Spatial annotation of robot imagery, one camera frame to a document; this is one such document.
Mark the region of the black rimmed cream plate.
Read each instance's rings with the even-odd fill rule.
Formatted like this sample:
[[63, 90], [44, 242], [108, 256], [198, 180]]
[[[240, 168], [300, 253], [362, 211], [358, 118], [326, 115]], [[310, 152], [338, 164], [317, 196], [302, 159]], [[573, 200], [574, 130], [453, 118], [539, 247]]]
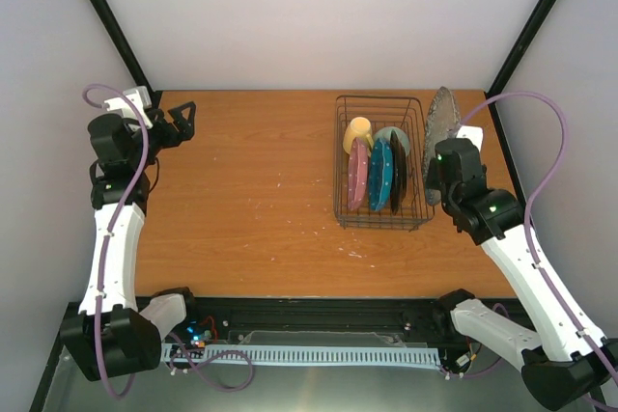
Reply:
[[393, 215], [399, 212], [407, 194], [407, 161], [405, 147], [398, 134], [390, 135], [390, 148], [393, 154], [393, 183], [390, 194], [390, 209]]

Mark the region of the speckled large stoneware plate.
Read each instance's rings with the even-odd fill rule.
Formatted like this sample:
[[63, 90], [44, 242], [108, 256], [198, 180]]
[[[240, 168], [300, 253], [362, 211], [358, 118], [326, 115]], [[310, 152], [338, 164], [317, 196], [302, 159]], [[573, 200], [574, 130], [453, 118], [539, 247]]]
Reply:
[[442, 86], [433, 97], [425, 121], [422, 178], [425, 200], [429, 206], [437, 206], [441, 195], [439, 190], [431, 189], [428, 181], [430, 162], [435, 156], [435, 144], [449, 137], [461, 121], [460, 109], [454, 93]]

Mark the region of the teal blue plate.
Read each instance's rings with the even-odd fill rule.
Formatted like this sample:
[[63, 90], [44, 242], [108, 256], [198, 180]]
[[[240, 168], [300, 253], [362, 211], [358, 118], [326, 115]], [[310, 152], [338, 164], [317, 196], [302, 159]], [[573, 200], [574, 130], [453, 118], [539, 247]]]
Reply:
[[369, 208], [381, 211], [390, 200], [394, 176], [394, 157], [390, 143], [382, 138], [375, 142], [368, 177]]

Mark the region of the mint green ceramic bowl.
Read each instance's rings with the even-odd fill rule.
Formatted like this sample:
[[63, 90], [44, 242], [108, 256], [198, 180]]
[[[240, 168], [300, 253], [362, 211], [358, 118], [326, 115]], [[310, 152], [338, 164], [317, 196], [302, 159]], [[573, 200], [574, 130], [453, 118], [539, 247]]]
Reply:
[[402, 145], [402, 147], [405, 150], [406, 155], [409, 155], [410, 149], [411, 149], [409, 137], [408, 137], [407, 133], [404, 130], [402, 130], [401, 128], [399, 128], [399, 127], [397, 127], [395, 125], [386, 126], [386, 127], [383, 127], [382, 129], [378, 130], [373, 135], [373, 140], [374, 140], [374, 142], [376, 142], [378, 139], [383, 139], [385, 141], [389, 141], [393, 134], [395, 134], [397, 136], [400, 144]]

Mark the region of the pink polka dot plate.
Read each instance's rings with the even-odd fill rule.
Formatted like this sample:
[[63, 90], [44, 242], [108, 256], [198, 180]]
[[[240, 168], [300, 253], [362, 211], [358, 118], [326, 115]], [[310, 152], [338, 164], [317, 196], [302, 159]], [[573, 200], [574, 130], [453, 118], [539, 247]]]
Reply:
[[351, 144], [348, 164], [348, 210], [357, 211], [367, 189], [369, 151], [364, 141], [356, 137]]

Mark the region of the yellow ceramic mug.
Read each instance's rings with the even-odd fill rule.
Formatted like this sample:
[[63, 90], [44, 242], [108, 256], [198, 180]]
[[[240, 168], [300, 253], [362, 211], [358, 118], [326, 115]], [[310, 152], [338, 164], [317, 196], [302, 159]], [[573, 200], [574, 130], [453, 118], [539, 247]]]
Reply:
[[374, 140], [372, 124], [365, 117], [355, 117], [351, 119], [348, 124], [342, 142], [342, 147], [345, 153], [351, 153], [351, 146], [356, 138], [359, 138], [361, 143], [369, 150], [373, 148]]

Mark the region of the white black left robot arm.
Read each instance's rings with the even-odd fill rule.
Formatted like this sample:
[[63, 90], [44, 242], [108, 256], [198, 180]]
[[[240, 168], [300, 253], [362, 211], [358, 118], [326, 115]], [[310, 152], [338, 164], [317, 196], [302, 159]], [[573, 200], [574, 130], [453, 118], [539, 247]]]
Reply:
[[189, 288], [156, 293], [145, 309], [135, 297], [135, 264], [151, 183], [145, 168], [160, 151], [194, 135], [196, 105], [168, 111], [110, 111], [88, 125], [97, 160], [90, 168], [96, 244], [89, 282], [76, 313], [61, 325], [60, 339], [90, 381], [154, 369], [173, 331], [194, 335], [201, 314]]

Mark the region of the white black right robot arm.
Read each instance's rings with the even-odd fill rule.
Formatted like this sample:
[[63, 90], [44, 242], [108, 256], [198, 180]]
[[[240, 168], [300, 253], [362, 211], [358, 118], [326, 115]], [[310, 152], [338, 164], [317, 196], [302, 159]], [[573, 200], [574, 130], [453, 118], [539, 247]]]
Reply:
[[465, 124], [455, 103], [434, 103], [425, 124], [426, 198], [492, 259], [529, 315], [528, 330], [458, 289], [435, 302], [439, 335], [469, 336], [517, 369], [533, 396], [557, 411], [617, 372], [617, 342], [581, 311], [530, 226], [529, 207], [487, 185], [483, 130]]

